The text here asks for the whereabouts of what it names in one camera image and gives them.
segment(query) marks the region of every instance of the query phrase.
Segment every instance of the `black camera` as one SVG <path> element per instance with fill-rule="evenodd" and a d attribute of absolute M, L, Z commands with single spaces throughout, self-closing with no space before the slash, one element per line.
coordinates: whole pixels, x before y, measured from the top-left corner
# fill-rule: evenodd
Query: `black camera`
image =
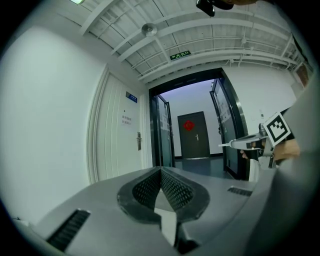
<path fill-rule="evenodd" d="M 222 0 L 197 0 L 195 6 L 210 17 L 215 16 L 215 7 L 223 10 L 230 10 L 234 7 L 233 4 L 228 4 Z"/>

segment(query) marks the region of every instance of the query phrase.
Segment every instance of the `glass panel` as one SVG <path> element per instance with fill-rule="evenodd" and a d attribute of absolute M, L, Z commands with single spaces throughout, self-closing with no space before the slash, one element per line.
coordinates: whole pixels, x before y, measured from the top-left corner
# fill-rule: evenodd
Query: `glass panel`
<path fill-rule="evenodd" d="M 171 154 L 171 137 L 170 137 L 170 124 L 168 107 L 162 101 L 159 102 L 159 116 L 160 116 L 160 133 L 161 133 L 161 145 L 162 145 L 162 165 L 172 167 L 172 154 Z"/>
<path fill-rule="evenodd" d="M 221 132 L 224 136 L 225 143 L 228 143 L 229 141 L 237 138 L 236 130 L 235 130 L 234 122 L 231 116 L 232 113 L 228 105 L 226 96 L 218 82 L 214 89 L 213 95 L 219 110 L 219 116 L 220 116 L 221 128 L 222 128 Z M 237 174 L 238 173 L 237 150 L 227 146 L 225 149 L 225 154 L 226 154 L 226 165 Z"/>

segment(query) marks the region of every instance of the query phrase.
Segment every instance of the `black vent grille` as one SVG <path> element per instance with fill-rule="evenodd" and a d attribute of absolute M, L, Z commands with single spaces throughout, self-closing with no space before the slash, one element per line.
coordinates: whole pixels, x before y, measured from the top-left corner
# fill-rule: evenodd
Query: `black vent grille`
<path fill-rule="evenodd" d="M 47 242 L 63 252 L 76 236 L 89 215 L 90 213 L 86 210 L 76 210 Z"/>
<path fill-rule="evenodd" d="M 191 187 L 164 171 L 161 173 L 161 188 L 175 211 L 187 205 L 194 197 Z"/>
<path fill-rule="evenodd" d="M 235 194 L 246 196 L 246 197 L 250 197 L 252 194 L 252 191 L 250 190 L 245 190 L 245 189 L 234 187 L 234 186 L 230 187 L 228 191 L 231 193 L 235 193 Z"/>
<path fill-rule="evenodd" d="M 132 190 L 133 197 L 140 204 L 154 210 L 160 186 L 161 171 L 157 171 L 134 186 Z"/>

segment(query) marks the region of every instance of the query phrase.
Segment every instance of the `ceiling light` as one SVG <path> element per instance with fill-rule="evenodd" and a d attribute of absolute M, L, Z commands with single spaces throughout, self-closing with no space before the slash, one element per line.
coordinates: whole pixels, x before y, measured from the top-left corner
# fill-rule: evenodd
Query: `ceiling light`
<path fill-rule="evenodd" d="M 76 3 L 77 5 L 82 4 L 85 0 L 70 0 L 74 3 Z"/>

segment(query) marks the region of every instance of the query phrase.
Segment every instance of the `white door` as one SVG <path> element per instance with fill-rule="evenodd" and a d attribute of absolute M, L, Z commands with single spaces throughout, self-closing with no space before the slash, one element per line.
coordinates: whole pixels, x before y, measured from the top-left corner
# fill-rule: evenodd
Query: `white door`
<path fill-rule="evenodd" d="M 102 181 L 142 169 L 142 150 L 138 150 L 140 132 L 139 94 L 111 73 L 101 96 L 96 130 L 96 166 Z"/>

